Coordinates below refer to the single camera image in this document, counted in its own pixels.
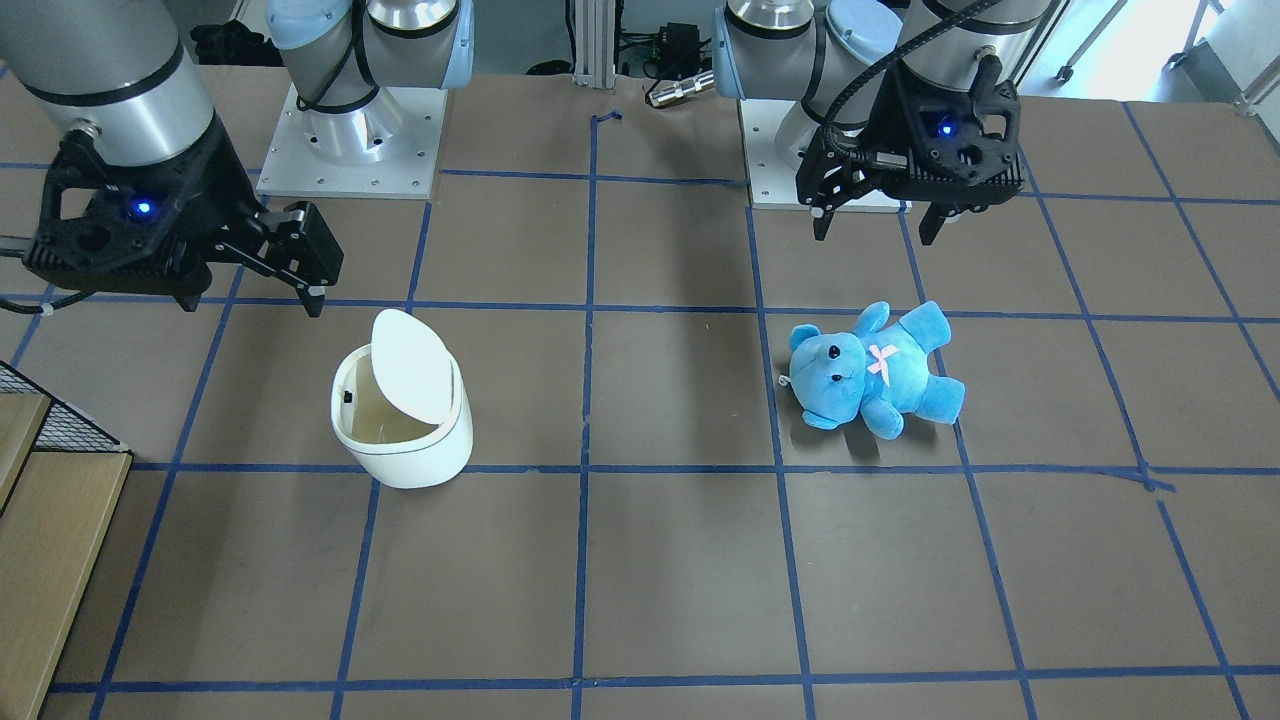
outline blue teddy bear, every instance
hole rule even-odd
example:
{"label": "blue teddy bear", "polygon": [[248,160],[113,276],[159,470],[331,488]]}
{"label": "blue teddy bear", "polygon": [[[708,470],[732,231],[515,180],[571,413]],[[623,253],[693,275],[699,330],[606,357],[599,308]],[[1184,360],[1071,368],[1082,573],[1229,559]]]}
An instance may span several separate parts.
{"label": "blue teddy bear", "polygon": [[964,383],[929,373],[929,352],[951,341],[951,324],[932,300],[896,325],[888,302],[876,302],[858,318],[852,333],[822,334],[814,325],[791,331],[791,386],[804,421],[832,430],[861,411],[867,427],[884,439],[902,432],[902,413],[934,423],[955,423]]}

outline open container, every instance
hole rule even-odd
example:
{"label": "open container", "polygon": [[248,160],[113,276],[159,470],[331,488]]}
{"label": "open container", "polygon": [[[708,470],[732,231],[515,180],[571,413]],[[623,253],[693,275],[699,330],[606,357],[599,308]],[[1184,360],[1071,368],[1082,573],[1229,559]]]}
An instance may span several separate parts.
{"label": "open container", "polygon": [[431,328],[399,310],[379,313],[372,342],[338,366],[329,419],[351,455],[389,487],[440,484],[471,457],[462,370]]}

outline ribbon bow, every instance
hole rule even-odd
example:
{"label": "ribbon bow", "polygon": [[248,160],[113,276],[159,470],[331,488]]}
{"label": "ribbon bow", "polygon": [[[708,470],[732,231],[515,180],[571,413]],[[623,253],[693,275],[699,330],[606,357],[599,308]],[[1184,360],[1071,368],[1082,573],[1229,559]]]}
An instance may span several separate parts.
{"label": "ribbon bow", "polygon": [[869,365],[867,372],[884,378],[884,386],[888,387],[888,359],[897,352],[897,346],[886,345],[884,350],[881,350],[878,346],[872,345],[867,350],[876,359],[876,363]]}

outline black wire mesh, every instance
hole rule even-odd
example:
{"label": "black wire mesh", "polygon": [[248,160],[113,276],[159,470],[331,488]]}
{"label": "black wire mesh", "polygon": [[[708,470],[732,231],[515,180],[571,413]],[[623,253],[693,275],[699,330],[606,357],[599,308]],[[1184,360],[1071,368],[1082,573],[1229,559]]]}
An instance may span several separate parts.
{"label": "black wire mesh", "polygon": [[60,450],[64,452],[120,452],[127,450],[120,441],[97,427],[81,411],[63,402],[4,361],[0,361],[0,395],[44,395],[49,398],[49,415],[36,438],[36,450]]}

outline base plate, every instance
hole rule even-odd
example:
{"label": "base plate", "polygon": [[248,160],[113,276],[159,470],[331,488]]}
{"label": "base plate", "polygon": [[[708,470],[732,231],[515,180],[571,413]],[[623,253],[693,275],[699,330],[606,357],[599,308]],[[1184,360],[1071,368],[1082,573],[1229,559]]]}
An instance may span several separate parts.
{"label": "base plate", "polygon": [[[746,170],[751,178],[751,205],[774,210],[808,210],[796,200],[796,172],[783,160],[773,145],[773,136],[791,106],[791,100],[742,100],[742,149],[746,152]],[[909,209],[883,192],[870,192],[841,205],[837,213],[897,213]]]}
{"label": "base plate", "polygon": [[444,102],[448,92],[422,87],[388,87],[392,97],[415,122],[410,124],[415,151],[389,156],[371,165],[338,165],[310,146],[310,123],[297,110],[297,90],[291,85],[271,149],[262,161],[257,191],[287,197],[381,197],[428,200],[440,150]]}

